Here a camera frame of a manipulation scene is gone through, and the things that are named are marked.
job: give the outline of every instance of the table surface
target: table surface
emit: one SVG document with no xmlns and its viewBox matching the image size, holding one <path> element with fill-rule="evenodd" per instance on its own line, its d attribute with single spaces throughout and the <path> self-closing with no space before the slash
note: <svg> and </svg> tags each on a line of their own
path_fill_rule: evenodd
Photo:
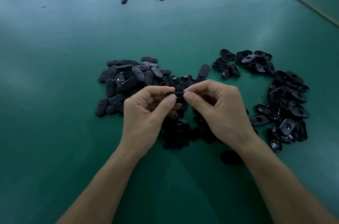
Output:
<svg viewBox="0 0 339 224">
<path fill-rule="evenodd" d="M 0 0 L 0 215 L 53 223 L 117 147 L 123 118 L 97 118 L 114 59 L 158 58 L 197 75 L 222 48 L 262 50 L 310 86 L 309 139 L 278 157 L 339 216 L 339 29 L 295 0 Z M 245 106 L 265 103 L 272 81 L 243 68 Z M 210 79 L 222 81 L 210 71 Z M 192 112 L 185 115 L 193 123 Z M 266 140 L 264 131 L 259 135 Z M 271 223 L 246 166 L 220 161 L 226 145 L 164 150 L 157 141 L 134 170 L 113 223 Z"/>
</svg>

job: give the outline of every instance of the person's right hand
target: person's right hand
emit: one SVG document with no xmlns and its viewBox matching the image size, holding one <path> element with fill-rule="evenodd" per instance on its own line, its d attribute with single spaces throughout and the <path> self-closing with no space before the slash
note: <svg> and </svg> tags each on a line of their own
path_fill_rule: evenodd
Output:
<svg viewBox="0 0 339 224">
<path fill-rule="evenodd" d="M 201 113 L 214 135 L 234 150 L 258 138 L 237 87 L 205 80 L 184 92 L 185 100 Z"/>
</svg>

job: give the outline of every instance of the fingernail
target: fingernail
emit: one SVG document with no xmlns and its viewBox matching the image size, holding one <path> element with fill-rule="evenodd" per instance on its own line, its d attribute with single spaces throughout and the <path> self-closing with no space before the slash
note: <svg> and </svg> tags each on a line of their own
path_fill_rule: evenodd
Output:
<svg viewBox="0 0 339 224">
<path fill-rule="evenodd" d="M 176 102 L 177 96 L 175 94 L 171 94 L 168 97 L 166 97 L 172 104 Z"/>
<path fill-rule="evenodd" d="M 184 98 L 186 100 L 191 100 L 193 98 L 193 93 L 192 92 L 185 92 L 184 93 Z"/>
</svg>

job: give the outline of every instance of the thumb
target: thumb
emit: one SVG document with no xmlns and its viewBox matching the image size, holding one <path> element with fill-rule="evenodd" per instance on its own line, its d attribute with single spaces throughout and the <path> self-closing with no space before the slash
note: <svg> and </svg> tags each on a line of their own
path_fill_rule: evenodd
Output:
<svg viewBox="0 0 339 224">
<path fill-rule="evenodd" d="M 201 96 L 194 92 L 185 92 L 184 98 L 192 107 L 194 107 L 202 115 L 212 106 L 206 102 Z"/>
<path fill-rule="evenodd" d="M 170 110 L 172 110 L 176 101 L 177 101 L 177 97 L 174 94 L 171 94 L 171 95 L 165 97 L 159 103 L 157 108 L 155 108 L 155 110 L 152 112 L 152 115 L 156 115 L 159 119 L 161 119 L 161 122 L 163 122 L 166 115 L 170 112 Z"/>
</svg>

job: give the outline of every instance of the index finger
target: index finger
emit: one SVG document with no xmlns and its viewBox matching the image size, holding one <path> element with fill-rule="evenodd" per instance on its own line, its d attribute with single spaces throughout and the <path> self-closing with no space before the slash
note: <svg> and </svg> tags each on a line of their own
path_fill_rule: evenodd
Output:
<svg viewBox="0 0 339 224">
<path fill-rule="evenodd" d="M 133 96 L 142 97 L 145 101 L 149 98 L 154 98 L 158 96 L 164 96 L 168 92 L 174 92 L 174 87 L 167 87 L 167 86 L 146 86 L 138 93 L 134 94 Z"/>
<path fill-rule="evenodd" d="M 214 81 L 204 80 L 192 86 L 189 86 L 184 92 L 194 92 L 196 94 L 206 93 L 210 97 L 218 98 L 221 90 L 225 89 L 227 85 Z"/>
</svg>

